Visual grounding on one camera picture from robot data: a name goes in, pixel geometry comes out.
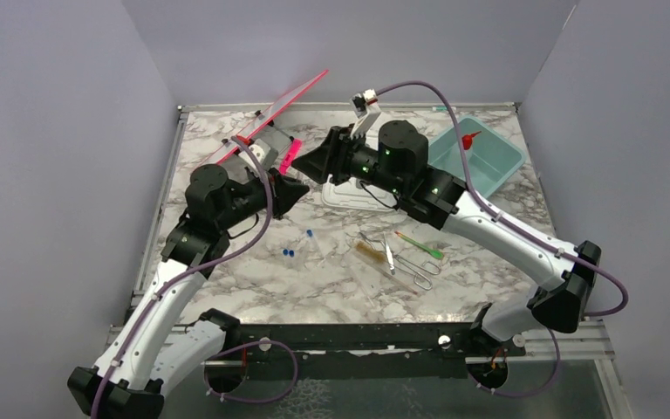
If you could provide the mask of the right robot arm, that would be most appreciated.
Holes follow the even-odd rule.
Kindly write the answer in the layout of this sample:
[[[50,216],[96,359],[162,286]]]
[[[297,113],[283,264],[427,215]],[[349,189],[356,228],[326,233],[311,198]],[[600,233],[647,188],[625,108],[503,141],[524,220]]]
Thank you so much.
[[[534,291],[485,306],[468,332],[478,354],[489,355],[515,335],[546,327],[574,333],[584,317],[601,250],[556,240],[531,229],[513,231],[513,217],[475,198],[466,183],[428,163],[428,139],[405,120],[387,122],[378,146],[353,139],[350,127],[332,127],[325,140],[292,166],[313,181],[340,184],[352,178],[392,193],[409,217],[465,237],[513,264],[535,283]]]

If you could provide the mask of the red capped squeeze bottle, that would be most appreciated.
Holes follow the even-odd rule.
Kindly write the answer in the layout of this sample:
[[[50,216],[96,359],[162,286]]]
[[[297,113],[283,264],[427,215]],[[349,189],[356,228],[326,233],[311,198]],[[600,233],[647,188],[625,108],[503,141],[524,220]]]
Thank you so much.
[[[481,133],[482,133],[482,131],[477,131],[477,132],[473,132],[473,133],[470,133],[470,134],[464,134],[461,137],[462,149],[465,150],[466,152],[470,151],[472,146],[473,146],[475,137],[478,136]]]

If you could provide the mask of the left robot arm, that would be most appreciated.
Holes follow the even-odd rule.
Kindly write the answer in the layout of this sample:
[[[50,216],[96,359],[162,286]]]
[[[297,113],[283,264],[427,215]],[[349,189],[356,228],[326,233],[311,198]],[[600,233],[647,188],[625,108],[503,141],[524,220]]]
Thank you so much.
[[[67,386],[91,418],[157,418],[166,396],[203,361],[229,358],[239,347],[239,322],[215,312],[170,347],[181,312],[228,252],[229,229],[260,212],[264,226],[309,192],[303,182],[272,168],[246,183],[216,164],[195,169],[185,191],[187,208],[168,235],[161,262],[132,316],[91,367],[76,367]]]

